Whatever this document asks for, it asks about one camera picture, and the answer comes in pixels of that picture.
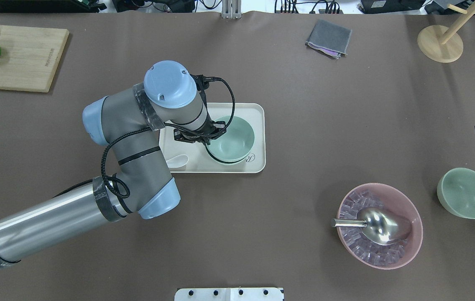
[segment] wooden cutting board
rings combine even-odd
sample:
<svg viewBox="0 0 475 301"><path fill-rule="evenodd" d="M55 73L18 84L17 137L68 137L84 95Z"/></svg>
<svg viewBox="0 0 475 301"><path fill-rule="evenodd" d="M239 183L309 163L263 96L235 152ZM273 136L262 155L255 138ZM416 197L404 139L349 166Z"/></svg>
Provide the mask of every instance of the wooden cutting board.
<svg viewBox="0 0 475 301"><path fill-rule="evenodd" d="M48 92L69 31L0 25L0 89Z"/></svg>

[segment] gray towel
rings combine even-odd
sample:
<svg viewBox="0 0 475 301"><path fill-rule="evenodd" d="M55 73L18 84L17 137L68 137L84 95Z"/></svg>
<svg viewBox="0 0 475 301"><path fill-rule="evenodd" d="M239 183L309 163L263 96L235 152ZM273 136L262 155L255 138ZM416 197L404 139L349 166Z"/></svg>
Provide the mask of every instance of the gray towel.
<svg viewBox="0 0 475 301"><path fill-rule="evenodd" d="M347 55L352 30L325 20L318 20L306 45L335 59Z"/></svg>

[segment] mint green bowl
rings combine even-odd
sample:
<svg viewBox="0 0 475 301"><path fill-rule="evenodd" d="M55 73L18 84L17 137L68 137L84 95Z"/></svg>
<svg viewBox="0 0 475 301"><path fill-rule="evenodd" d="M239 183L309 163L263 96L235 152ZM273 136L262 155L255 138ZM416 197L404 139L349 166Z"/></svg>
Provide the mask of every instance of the mint green bowl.
<svg viewBox="0 0 475 301"><path fill-rule="evenodd" d="M475 219L475 171L454 168L438 182L438 199L450 213Z"/></svg>
<svg viewBox="0 0 475 301"><path fill-rule="evenodd" d="M228 122L230 116L224 116L216 121ZM226 164L237 163L250 153L254 145L254 130L249 122L234 116L226 133L210 141L206 145L208 153L217 161Z"/></svg>

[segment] light blue cap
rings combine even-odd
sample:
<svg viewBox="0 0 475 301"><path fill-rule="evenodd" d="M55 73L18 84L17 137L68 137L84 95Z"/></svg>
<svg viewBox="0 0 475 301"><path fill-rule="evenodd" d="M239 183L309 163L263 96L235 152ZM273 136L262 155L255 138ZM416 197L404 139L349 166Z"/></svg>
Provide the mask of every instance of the light blue cap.
<svg viewBox="0 0 475 301"><path fill-rule="evenodd" d="M197 86L186 67L176 61L155 63L144 76L144 91L152 102L167 109L189 105Z"/></svg>
<svg viewBox="0 0 475 301"><path fill-rule="evenodd" d="M82 119L85 131L89 133L92 141L98 145L108 145L102 129L102 106L106 97L87 105L83 109Z"/></svg>
<svg viewBox="0 0 475 301"><path fill-rule="evenodd" d="M152 219L176 207L180 202L178 187L172 178L163 188L156 193L138 212L144 219Z"/></svg>

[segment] pink bowl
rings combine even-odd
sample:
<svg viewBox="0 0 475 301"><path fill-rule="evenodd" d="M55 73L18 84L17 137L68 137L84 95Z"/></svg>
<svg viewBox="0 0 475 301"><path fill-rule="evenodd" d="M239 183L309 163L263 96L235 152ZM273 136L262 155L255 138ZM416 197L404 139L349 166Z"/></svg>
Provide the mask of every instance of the pink bowl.
<svg viewBox="0 0 475 301"><path fill-rule="evenodd" d="M360 257L355 255L352 250L349 248L347 243L343 240L342 234L340 229L337 229L338 235L343 246L349 251L356 259L369 265L370 267L374 267L377 269L397 269L406 264L408 264L416 255L418 254L419 248L421 247L421 243L423 242L423 224L421 224L421 218L419 217L418 210L412 204L412 202L399 190L395 189L394 187L388 186L386 184L381 183L367 183L362 184L353 190L351 190L345 198L343 198L340 208L337 212L337 218L340 217L340 210L343 201L352 193L356 191L357 193L361 193L365 190L371 191L375 196L379 197L381 202L384 204L384 208L394 214L397 214L401 217L405 217L412 222L412 232L408 236L408 242L405 246L405 255L396 263L391 263L385 267L379 267L376 265L371 265L366 263Z"/></svg>

